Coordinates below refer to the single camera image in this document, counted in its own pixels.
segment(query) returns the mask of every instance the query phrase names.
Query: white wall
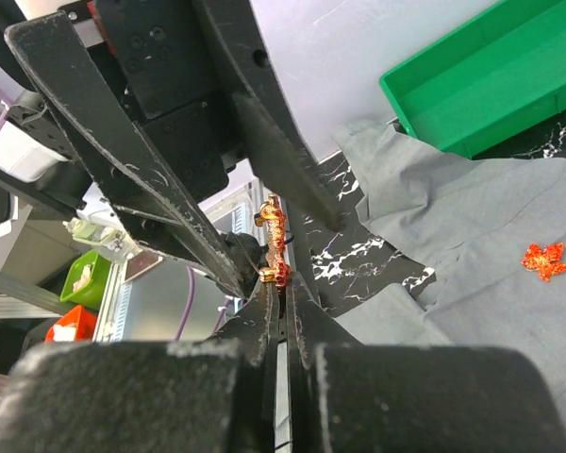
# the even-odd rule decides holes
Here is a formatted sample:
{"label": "white wall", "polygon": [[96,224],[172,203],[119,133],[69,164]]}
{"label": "white wall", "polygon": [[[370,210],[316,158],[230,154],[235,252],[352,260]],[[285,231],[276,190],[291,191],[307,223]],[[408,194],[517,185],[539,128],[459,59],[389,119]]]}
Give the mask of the white wall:
{"label": "white wall", "polygon": [[317,159],[332,132],[394,114],[378,79],[496,0],[252,0],[300,132]]}

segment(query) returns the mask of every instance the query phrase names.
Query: black metal bracket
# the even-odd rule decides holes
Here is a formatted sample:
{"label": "black metal bracket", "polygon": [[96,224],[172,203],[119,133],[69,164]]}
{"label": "black metal bracket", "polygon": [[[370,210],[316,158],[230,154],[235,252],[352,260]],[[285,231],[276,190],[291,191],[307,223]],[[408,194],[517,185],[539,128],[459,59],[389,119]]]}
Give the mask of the black metal bracket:
{"label": "black metal bracket", "polygon": [[[6,39],[106,197],[110,198],[110,192],[104,190],[105,171],[111,165],[148,193],[164,217],[173,219],[176,226],[170,228],[176,238],[217,281],[233,294],[249,295],[251,288],[241,278],[240,264],[233,261],[230,250],[168,163],[130,123],[67,16],[57,13],[13,25]],[[59,71],[54,69],[55,61]]]}
{"label": "black metal bracket", "polygon": [[[274,283],[258,282],[252,296],[241,311],[217,332],[210,340],[237,339],[241,351],[251,365],[246,370],[244,391],[259,395],[256,406],[249,411],[243,423],[246,432],[258,431],[259,451],[270,451],[275,443],[275,394],[276,388],[276,349],[278,345],[280,301]],[[251,444],[251,439],[244,443]]]}
{"label": "black metal bracket", "polygon": [[189,0],[96,0],[94,10],[147,119],[220,88]]}
{"label": "black metal bracket", "polygon": [[271,191],[340,230],[340,207],[320,182],[317,162],[293,122],[250,2],[192,3],[236,111],[254,174]]}

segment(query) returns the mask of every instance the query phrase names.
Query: gray cloth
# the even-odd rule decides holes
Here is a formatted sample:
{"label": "gray cloth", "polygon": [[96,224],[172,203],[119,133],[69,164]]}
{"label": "gray cloth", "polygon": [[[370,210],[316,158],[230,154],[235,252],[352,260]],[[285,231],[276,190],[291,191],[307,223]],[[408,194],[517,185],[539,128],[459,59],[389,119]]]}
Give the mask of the gray cloth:
{"label": "gray cloth", "polygon": [[430,346],[450,344],[403,285],[392,283],[335,319],[363,344]]}
{"label": "gray cloth", "polygon": [[521,351],[566,424],[566,274],[545,283],[520,264],[530,243],[566,246],[566,159],[470,161],[373,122],[336,140],[365,193],[360,221],[436,269],[425,319],[454,344]]}

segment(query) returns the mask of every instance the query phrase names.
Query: small ornament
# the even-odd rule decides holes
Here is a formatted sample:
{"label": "small ornament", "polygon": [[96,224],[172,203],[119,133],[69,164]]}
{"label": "small ornament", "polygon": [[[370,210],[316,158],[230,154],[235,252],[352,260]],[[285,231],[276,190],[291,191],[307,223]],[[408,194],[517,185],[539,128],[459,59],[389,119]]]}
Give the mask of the small ornament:
{"label": "small ornament", "polygon": [[522,259],[522,266],[529,271],[539,271],[539,278],[549,281],[549,278],[566,272],[566,264],[559,262],[564,253],[564,243],[552,243],[543,250],[532,243]]}

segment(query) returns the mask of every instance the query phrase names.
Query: green plastic tray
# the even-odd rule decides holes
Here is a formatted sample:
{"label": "green plastic tray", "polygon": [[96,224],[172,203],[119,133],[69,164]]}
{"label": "green plastic tray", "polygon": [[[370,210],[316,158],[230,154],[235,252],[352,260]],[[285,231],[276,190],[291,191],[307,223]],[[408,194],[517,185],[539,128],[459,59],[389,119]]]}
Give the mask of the green plastic tray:
{"label": "green plastic tray", "polygon": [[[82,277],[82,271],[87,264],[92,265],[91,278],[86,285],[74,291],[74,283]],[[89,309],[98,310],[103,300],[109,267],[109,261],[94,250],[79,257],[69,268],[69,274],[67,274],[63,291],[60,294],[60,301],[73,302]]]}
{"label": "green plastic tray", "polygon": [[566,109],[566,0],[504,0],[384,74],[407,134],[478,153]]}

